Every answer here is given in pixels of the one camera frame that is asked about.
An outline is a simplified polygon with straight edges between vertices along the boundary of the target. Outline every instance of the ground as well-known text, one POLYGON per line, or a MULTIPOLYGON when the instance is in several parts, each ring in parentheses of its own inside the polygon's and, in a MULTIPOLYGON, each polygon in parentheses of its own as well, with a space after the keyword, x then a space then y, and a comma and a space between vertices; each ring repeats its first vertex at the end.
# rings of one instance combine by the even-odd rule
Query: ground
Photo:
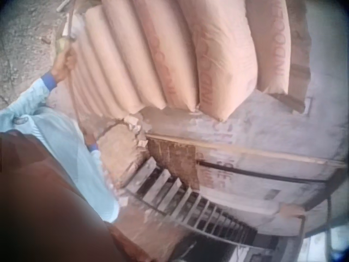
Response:
POLYGON ((61 0, 9 0, 0 14, 0 109, 50 69, 51 39, 65 18, 61 0))

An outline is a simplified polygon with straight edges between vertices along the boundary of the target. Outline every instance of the person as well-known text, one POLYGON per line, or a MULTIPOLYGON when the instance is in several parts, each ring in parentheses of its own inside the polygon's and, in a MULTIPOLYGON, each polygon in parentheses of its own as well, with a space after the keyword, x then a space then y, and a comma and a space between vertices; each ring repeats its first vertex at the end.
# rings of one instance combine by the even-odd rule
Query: person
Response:
POLYGON ((45 106, 75 64, 67 45, 0 111, 0 254, 12 257, 4 261, 154 261, 110 224, 119 205, 104 184, 97 145, 75 120, 45 106))

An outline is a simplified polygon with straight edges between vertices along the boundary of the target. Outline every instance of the cement bag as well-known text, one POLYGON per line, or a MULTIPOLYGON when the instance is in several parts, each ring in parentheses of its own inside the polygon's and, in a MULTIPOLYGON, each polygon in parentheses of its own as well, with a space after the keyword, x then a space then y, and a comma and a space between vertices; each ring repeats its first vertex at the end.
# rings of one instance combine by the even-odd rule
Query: cement bag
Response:
POLYGON ((220 121, 252 93, 257 59, 241 0, 179 0, 195 45, 200 110, 220 121))
POLYGON ((285 0, 246 0, 247 18, 258 60, 257 88, 287 94, 291 33, 285 0))
POLYGON ((103 0, 103 9, 131 79, 145 105, 163 109, 166 101, 152 55, 129 0, 103 0))
POLYGON ((198 103, 194 47, 174 0, 134 0, 168 106, 195 111, 198 103))
POLYGON ((77 63, 85 67, 86 79, 91 83, 90 89, 86 92, 94 97, 104 116, 116 119, 124 118, 127 113, 118 105, 117 98, 106 81, 104 71, 85 30, 79 34, 77 45, 79 48, 77 63))
POLYGON ((87 103, 86 105, 91 108, 93 113, 98 116, 110 117, 110 114, 108 113, 108 110, 103 103, 103 99, 99 95, 98 86, 96 86, 93 82, 91 73, 87 68, 86 61, 82 54, 81 46, 82 43, 80 39, 78 39, 73 45, 77 58, 75 70, 77 71, 78 75, 76 75, 75 77, 80 76, 80 81, 83 84, 83 88, 79 90, 79 95, 85 97, 87 103))
POLYGON ((144 105, 115 46, 102 6, 86 12, 86 28, 117 103, 128 113, 137 113, 144 105))

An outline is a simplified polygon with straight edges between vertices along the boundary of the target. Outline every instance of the ladder rung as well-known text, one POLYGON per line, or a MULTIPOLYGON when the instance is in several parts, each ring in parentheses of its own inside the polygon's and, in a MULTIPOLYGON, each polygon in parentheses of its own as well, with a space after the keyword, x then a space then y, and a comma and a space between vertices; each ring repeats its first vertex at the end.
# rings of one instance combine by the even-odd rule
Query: ladder rung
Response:
POLYGON ((208 227, 208 224, 209 224, 209 222, 211 221, 211 219, 212 219, 212 217, 213 217, 213 215, 214 215, 214 212, 216 212, 216 209, 217 209, 217 206, 214 206, 214 208, 212 209, 212 212, 211 212, 211 214, 209 215, 209 218, 208 218, 208 220, 207 220, 205 226, 203 227, 202 231, 204 231, 204 232, 206 231, 206 229, 207 229, 207 227, 208 227))
POLYGON ((226 216, 225 219, 224 219, 224 221, 223 221, 223 224, 221 225, 221 227, 220 227, 220 229, 219 229, 219 231, 218 231, 217 236, 220 236, 220 234, 222 233, 222 230, 223 230, 223 228, 224 228, 224 224, 225 224, 225 222, 227 221, 227 219, 228 219, 228 217, 226 216))
POLYGON ((200 200, 201 200, 201 196, 198 195, 197 198, 196 198, 196 200, 195 200, 195 202, 194 202, 194 204, 192 205, 191 209, 189 210, 187 216, 185 217, 185 219, 184 219, 184 221, 183 221, 184 224, 187 224, 187 223, 188 223, 188 221, 189 221, 191 215, 194 213, 194 210, 195 210, 195 208, 197 207, 197 205, 198 205, 198 203, 200 202, 200 200))
POLYGON ((166 207, 171 202, 172 198, 175 196, 175 194, 178 192, 179 188, 181 187, 182 182, 179 178, 176 179, 176 181, 173 183, 171 189, 167 192, 161 203, 159 204, 158 210, 165 211, 166 207))
POLYGON ((182 197, 182 199, 180 200, 180 202, 178 203, 177 207, 175 208, 175 210, 172 212, 171 217, 176 219, 179 212, 181 211, 182 207, 184 206, 185 202, 187 201, 188 197, 191 194, 191 188, 189 187, 184 196, 182 197))
POLYGON ((141 169, 132 178, 131 182, 126 186, 126 188, 132 193, 136 193, 156 167, 157 167, 156 161, 154 160, 153 157, 150 157, 150 159, 148 159, 144 163, 141 169))
POLYGON ((217 220, 216 220, 216 223, 214 224, 214 226, 213 226, 213 228, 212 228, 212 230, 211 230, 211 234, 212 234, 212 235, 213 235, 213 233, 214 233, 214 230, 215 230, 216 227, 217 227, 217 224, 218 224, 218 221, 219 221, 220 216, 222 215, 222 212, 223 212, 223 209, 220 210, 220 213, 219 213, 219 215, 218 215, 218 218, 217 218, 217 220))
POLYGON ((158 179, 155 181, 154 185, 152 185, 152 187, 149 189, 147 194, 143 197, 143 201, 150 204, 158 195, 158 193, 160 192, 166 181, 170 178, 170 176, 170 172, 167 169, 165 169, 160 174, 158 179))
POLYGON ((207 202, 206 202, 206 204, 205 204, 205 207, 204 207, 203 210, 201 211, 201 213, 200 213, 200 215, 199 215, 199 217, 198 217, 198 219, 197 219, 197 221, 196 221, 196 223, 195 223, 195 225, 194 225, 194 228, 197 228, 197 226, 198 226, 198 224, 199 224, 201 218, 202 218, 202 217, 204 216, 204 214, 206 213, 206 210, 207 210, 207 208, 208 208, 208 205, 209 205, 209 201, 207 200, 207 202))

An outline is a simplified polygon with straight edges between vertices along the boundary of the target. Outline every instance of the wooden plank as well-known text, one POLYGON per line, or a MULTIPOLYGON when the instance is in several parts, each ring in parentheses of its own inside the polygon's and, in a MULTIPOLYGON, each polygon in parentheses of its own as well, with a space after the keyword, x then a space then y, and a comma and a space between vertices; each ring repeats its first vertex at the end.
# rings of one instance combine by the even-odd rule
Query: wooden plank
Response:
POLYGON ((158 210, 164 212, 166 207, 171 202, 172 198, 175 196, 175 194, 178 192, 179 188, 181 187, 182 182, 179 178, 176 179, 176 181, 173 183, 171 189, 167 192, 164 199, 161 201, 161 203, 158 206, 158 210))
POLYGON ((197 226, 198 226, 200 220, 201 220, 202 217, 205 215, 206 210, 207 210, 207 208, 208 208, 208 205, 209 205, 209 201, 207 200, 205 207, 204 207, 203 210, 201 211, 201 213, 200 213, 200 215, 199 215, 199 217, 198 217, 198 219, 197 219, 197 221, 196 221, 196 223, 195 223, 195 225, 194 225, 194 228, 197 228, 197 226))
POLYGON ((215 144, 215 143, 201 141, 201 140, 179 138, 176 136, 147 134, 147 137, 153 138, 153 139, 160 139, 160 140, 176 142, 176 143, 185 144, 185 145, 222 150, 222 151, 225 151, 228 153, 232 153, 232 152, 236 153, 237 152, 237 153, 241 153, 241 154, 253 154, 253 155, 262 156, 262 157, 279 158, 279 159, 286 159, 286 160, 306 162, 306 163, 329 165, 329 166, 334 166, 336 168, 345 168, 347 166, 346 163, 341 162, 341 161, 336 161, 336 160, 301 156, 301 155, 297 155, 297 154, 288 154, 288 153, 281 153, 281 152, 258 150, 258 149, 253 149, 253 148, 239 147, 236 145, 215 144))
POLYGON ((200 200, 201 200, 201 196, 198 195, 197 198, 196 198, 196 200, 195 200, 195 202, 194 202, 194 204, 191 206, 191 208, 190 208, 190 210, 189 210, 187 216, 185 217, 183 223, 185 223, 185 224, 188 223, 188 221, 189 221, 191 215, 194 213, 194 211, 195 211, 195 209, 197 208, 197 205, 198 205, 198 203, 200 202, 200 200))
POLYGON ((153 157, 150 157, 150 159, 148 159, 144 163, 141 169, 132 178, 131 182, 126 186, 126 188, 132 193, 136 193, 156 167, 157 167, 156 161, 154 160, 153 157))
POLYGON ((206 231, 209 222, 211 222, 211 219, 213 218, 214 213, 216 212, 216 209, 217 209, 217 206, 214 206, 214 208, 212 209, 211 215, 209 215, 209 218, 208 218, 208 220, 207 220, 205 226, 203 227, 202 231, 206 231))
POLYGON ((154 185, 149 189, 149 191, 146 193, 146 195, 143 197, 143 201, 151 204, 154 198, 158 195, 166 181, 170 178, 171 174, 170 172, 165 169, 162 171, 154 185))
POLYGON ((172 215, 171 215, 172 218, 176 219, 182 207, 184 206, 185 202, 189 198, 190 194, 191 194, 191 188, 189 187, 188 190, 185 192, 184 196, 182 197, 182 199, 180 200, 180 202, 178 203, 175 210, 172 212, 172 215))

